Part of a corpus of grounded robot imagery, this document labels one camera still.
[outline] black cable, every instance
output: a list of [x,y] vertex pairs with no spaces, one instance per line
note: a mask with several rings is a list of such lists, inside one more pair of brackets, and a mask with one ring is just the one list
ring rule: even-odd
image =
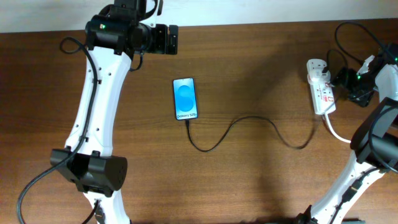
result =
[[336,219],[336,217],[337,217],[338,211],[340,211],[340,209],[341,209],[341,207],[343,206],[343,204],[344,204],[343,201],[341,201],[340,204],[337,205],[335,214],[334,214],[333,217],[331,218],[329,224],[333,224],[333,222],[335,221],[335,219]]
[[343,206],[343,204],[346,202],[349,202],[354,197],[354,195],[356,195],[359,188],[362,186],[363,180],[365,179],[365,177],[367,177],[370,173],[378,171],[378,170],[380,170],[380,169],[373,168],[373,169],[370,169],[370,170],[364,172],[360,178],[356,179],[353,182],[353,184],[351,184],[350,187],[348,187],[348,189],[344,192],[343,196],[341,197],[341,202],[337,205],[335,214],[331,218],[329,224],[333,224],[333,222],[335,221],[335,219],[337,217],[338,211],[341,210],[341,207]]
[[95,214],[95,211],[97,210],[99,204],[100,204],[100,201],[97,200],[97,201],[94,203],[94,208],[93,208],[93,210],[92,210],[91,213],[88,215],[88,217],[86,218],[86,220],[85,220],[84,222],[82,222],[81,224],[87,224],[87,223],[91,220],[91,218],[93,218],[93,216],[94,216],[94,214]]
[[357,23],[357,22],[352,22],[352,21],[343,22],[343,23],[341,23],[341,24],[336,28],[336,30],[335,30],[335,40],[336,40],[337,46],[340,48],[340,50],[341,50],[342,52],[344,52],[346,55],[348,55],[349,57],[351,57],[352,59],[354,59],[355,61],[357,61],[360,65],[362,65],[362,64],[364,63],[363,60],[360,60],[360,59],[356,58],[354,55],[351,55],[350,53],[348,53],[348,52],[341,46],[340,42],[338,41],[338,38],[337,38],[338,30],[340,29],[340,27],[342,27],[343,25],[346,25],[346,24],[351,24],[351,25],[355,25],[355,26],[358,26],[358,27],[362,28],[362,30],[364,30],[367,34],[369,34],[369,35],[372,37],[372,39],[373,39],[374,41],[377,42],[377,44],[381,47],[381,49],[383,49],[383,51],[384,51],[385,53],[387,53],[388,56],[390,56],[390,57],[392,58],[392,61],[393,61],[395,64],[397,64],[397,61],[395,60],[395,59],[396,59],[395,56],[393,56],[393,54],[386,48],[386,46],[385,46],[385,45],[384,45],[384,44],[383,44],[383,43],[382,43],[370,30],[368,30],[368,28],[366,28],[364,25],[362,25],[362,24],[360,24],[360,23]]
[[[63,44],[65,43],[65,41],[70,40],[72,42],[74,42],[75,44],[77,44],[78,48],[76,50],[73,51],[66,51],[64,50]],[[88,131],[88,124],[90,122],[90,117],[91,117],[91,110],[93,109],[93,103],[94,103],[94,99],[95,99],[95,93],[96,93],[96,89],[97,89],[97,84],[98,84],[98,76],[97,76],[97,71],[95,68],[95,64],[93,59],[91,58],[91,55],[88,53],[87,49],[85,48],[85,46],[80,43],[78,40],[74,39],[73,37],[66,37],[64,38],[61,43],[60,43],[60,50],[65,53],[65,54],[74,54],[76,52],[78,52],[79,50],[82,50],[85,55],[87,56],[88,61],[90,62],[90,65],[92,67],[92,71],[93,71],[93,90],[91,92],[91,97],[90,97],[90,102],[88,103],[88,109],[87,109],[87,115],[86,115],[86,120],[85,120],[85,125],[83,128],[83,133],[79,138],[79,143],[77,145],[77,147],[75,148],[75,150],[66,158],[64,158],[61,162],[59,162],[58,164],[54,165],[53,167],[47,169],[46,171],[44,171],[43,173],[39,174],[37,177],[35,177],[33,180],[31,180],[26,186],[25,188],[22,190],[21,194],[18,197],[18,201],[17,201],[17,216],[18,216],[18,220],[20,223],[25,223],[24,217],[22,216],[22,201],[26,195],[26,193],[28,192],[28,190],[37,182],[39,181],[41,178],[45,177],[47,174],[57,170],[59,167],[65,165],[70,159],[72,159],[77,152],[79,151],[79,149],[81,148],[81,146],[83,145],[85,138],[86,138],[86,134]]]
[[148,18],[150,18],[151,16],[154,15],[154,13],[155,13],[155,11],[156,11],[156,9],[157,9],[157,1],[158,1],[158,0],[154,0],[154,1],[155,1],[155,7],[154,7],[151,11],[145,13],[143,19],[148,19]]
[[98,13],[98,15],[100,15],[100,16],[107,16],[108,13],[109,13],[110,10],[111,10],[111,6],[113,6],[113,4],[108,4],[107,6],[105,6],[104,8],[102,8],[102,9],[100,10],[100,12]]
[[388,112],[390,112],[390,111],[392,111],[392,110],[394,110],[394,109],[397,109],[397,108],[398,108],[398,105],[394,105],[394,106],[391,106],[391,107],[385,109],[383,112],[381,112],[381,113],[374,119],[374,121],[373,121],[373,123],[372,123],[372,125],[371,125],[371,128],[369,129],[369,132],[368,132],[368,143],[369,143],[369,148],[370,148],[371,152],[373,153],[374,157],[375,157],[375,158],[377,159],[377,161],[380,162],[386,169],[389,169],[389,170],[391,170],[391,171],[393,171],[393,172],[395,172],[395,173],[398,173],[398,170],[396,170],[395,168],[393,168],[392,166],[390,166],[388,163],[386,163],[386,162],[384,161],[384,159],[379,155],[379,153],[376,152],[376,150],[375,150],[375,148],[374,148],[374,145],[373,145],[373,129],[374,129],[374,127],[375,127],[377,121],[379,121],[379,119],[380,119],[382,116],[384,116],[386,113],[388,113]]
[[276,133],[278,134],[279,139],[280,139],[287,147],[292,148],[292,149],[303,149],[303,148],[305,148],[305,147],[310,143],[310,141],[311,141],[313,135],[315,134],[315,132],[316,132],[316,130],[317,130],[316,128],[313,128],[313,129],[311,130],[311,134],[310,134],[309,139],[306,140],[305,143],[302,144],[301,146],[292,146],[292,145],[290,145],[290,144],[283,138],[283,136],[282,136],[281,133],[279,132],[277,126],[276,126],[270,119],[265,118],[265,117],[262,117],[262,116],[245,116],[245,117],[242,117],[242,118],[239,118],[239,119],[233,121],[233,122],[230,124],[230,126],[228,127],[228,129],[225,131],[225,133],[222,135],[221,139],[220,139],[211,149],[200,149],[200,148],[193,142],[193,140],[192,140],[192,137],[191,137],[191,134],[190,134],[190,130],[189,130],[189,120],[185,120],[185,125],[186,125],[186,127],[187,127],[188,138],[189,138],[189,141],[191,142],[192,146],[195,147],[195,149],[198,149],[200,152],[211,152],[211,151],[213,151],[214,149],[216,149],[216,148],[221,144],[221,142],[222,142],[222,141],[224,140],[224,138],[227,136],[227,134],[229,133],[229,131],[231,130],[231,128],[232,128],[236,123],[238,123],[238,122],[240,122],[240,121],[242,121],[242,120],[244,120],[244,119],[261,119],[261,120],[263,120],[263,121],[267,121],[268,123],[270,123],[270,124],[272,125],[272,127],[274,127]]
[[129,72],[137,71],[138,69],[140,69],[143,61],[144,61],[144,53],[140,53],[139,54],[139,64],[138,64],[137,68],[130,68]]
[[336,49],[330,49],[326,53],[326,67],[323,69],[322,73],[325,73],[325,72],[327,72],[329,70],[329,67],[330,67],[329,66],[329,55],[330,55],[331,52],[337,52],[341,56],[341,58],[344,60],[344,66],[346,68],[348,68],[347,58],[343,55],[343,53],[341,53],[339,50],[336,50]]

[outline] phone screen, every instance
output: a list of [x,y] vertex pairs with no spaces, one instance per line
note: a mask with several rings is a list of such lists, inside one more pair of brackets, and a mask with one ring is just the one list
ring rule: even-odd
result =
[[198,118],[197,98],[193,78],[173,81],[175,117],[177,120]]

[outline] wooden table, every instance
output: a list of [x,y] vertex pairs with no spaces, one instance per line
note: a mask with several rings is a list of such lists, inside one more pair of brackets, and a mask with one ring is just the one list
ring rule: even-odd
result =
[[[267,123],[236,125],[209,154],[189,143],[174,115],[172,80],[193,77],[199,118],[194,140],[211,147],[232,119],[261,115],[273,120],[292,144],[308,137],[314,119],[306,62],[336,47],[339,22],[182,27],[178,55],[147,54],[124,82],[114,125],[115,156],[128,159],[124,208],[134,222],[239,223],[292,218],[323,197],[351,152],[321,124],[298,151],[285,147]],[[398,20],[363,21],[381,40],[398,39]],[[86,60],[58,50],[67,35],[83,31],[0,35],[0,223],[16,223],[23,187],[49,167],[76,117]],[[378,46],[355,27],[341,29],[341,42],[359,58]],[[332,57],[335,67],[341,59]],[[350,67],[358,69],[352,60]],[[350,138],[378,104],[337,103],[336,132]],[[377,181],[349,211],[368,223],[397,223],[398,176]],[[27,194],[28,223],[81,223],[91,207],[57,172]]]

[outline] white electrical cord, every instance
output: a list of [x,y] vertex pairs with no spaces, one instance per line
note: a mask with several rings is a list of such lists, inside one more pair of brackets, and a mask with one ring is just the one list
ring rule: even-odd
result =
[[347,139],[345,139],[345,138],[342,138],[342,137],[340,137],[338,134],[335,133],[335,130],[333,130],[333,128],[331,127],[328,114],[325,113],[324,117],[325,117],[325,119],[326,119],[326,123],[327,123],[328,128],[329,128],[330,132],[332,133],[332,135],[334,135],[334,136],[335,136],[337,139],[339,139],[340,141],[343,141],[343,142],[346,142],[346,143],[351,143],[350,140],[347,140]]

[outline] power strip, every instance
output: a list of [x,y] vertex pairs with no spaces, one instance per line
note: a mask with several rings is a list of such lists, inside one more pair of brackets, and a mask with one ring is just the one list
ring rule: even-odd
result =
[[329,114],[336,110],[335,98],[330,86],[330,72],[322,73],[327,66],[324,60],[311,59],[307,62],[307,79],[311,88],[315,114]]

